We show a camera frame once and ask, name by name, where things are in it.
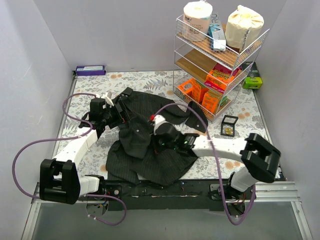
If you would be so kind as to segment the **black pinstriped shirt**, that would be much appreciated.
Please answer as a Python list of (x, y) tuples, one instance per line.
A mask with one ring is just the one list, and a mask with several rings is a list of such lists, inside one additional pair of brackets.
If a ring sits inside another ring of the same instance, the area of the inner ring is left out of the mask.
[(202, 133), (208, 120), (194, 102), (188, 106), (203, 119), (199, 119), (189, 110), (183, 111), (174, 101), (159, 95), (134, 91), (126, 88), (123, 102), (135, 117), (119, 126), (118, 140), (108, 151), (106, 169), (109, 181), (127, 181), (137, 185), (139, 176), (162, 186), (171, 185), (180, 179), (198, 159), (193, 155), (183, 155), (177, 150), (161, 148), (152, 136), (153, 127), (150, 116), (156, 112), (174, 125), (185, 123)]

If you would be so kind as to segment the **gold brooch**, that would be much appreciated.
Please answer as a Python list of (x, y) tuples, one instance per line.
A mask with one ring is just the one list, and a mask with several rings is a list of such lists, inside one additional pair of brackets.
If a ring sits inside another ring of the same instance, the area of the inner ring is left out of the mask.
[(233, 134), (234, 134), (234, 131), (233, 131), (232, 128), (227, 127), (227, 128), (225, 129), (225, 134), (227, 134), (227, 135), (233, 135)]

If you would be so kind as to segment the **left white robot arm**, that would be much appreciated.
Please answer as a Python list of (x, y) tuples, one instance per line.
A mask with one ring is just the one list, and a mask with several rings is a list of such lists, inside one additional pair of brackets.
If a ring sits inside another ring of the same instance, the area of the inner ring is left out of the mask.
[(95, 200), (106, 196), (104, 177), (80, 177), (78, 166), (90, 147), (98, 141), (106, 128), (113, 129), (133, 117), (122, 97), (96, 97), (90, 101), (89, 112), (80, 120), (76, 138), (52, 159), (40, 165), (39, 197), (41, 200), (73, 205), (78, 198), (90, 194)]

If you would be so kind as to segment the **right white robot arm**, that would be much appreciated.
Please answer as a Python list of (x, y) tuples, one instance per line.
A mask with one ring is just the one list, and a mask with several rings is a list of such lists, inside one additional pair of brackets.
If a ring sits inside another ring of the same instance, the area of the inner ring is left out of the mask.
[(153, 135), (158, 146), (171, 149), (187, 157), (218, 157), (244, 164), (233, 173), (226, 186), (227, 195), (237, 199), (257, 182), (273, 183), (281, 152), (257, 133), (246, 138), (208, 139), (196, 133), (181, 133), (175, 126), (157, 115), (153, 120)]

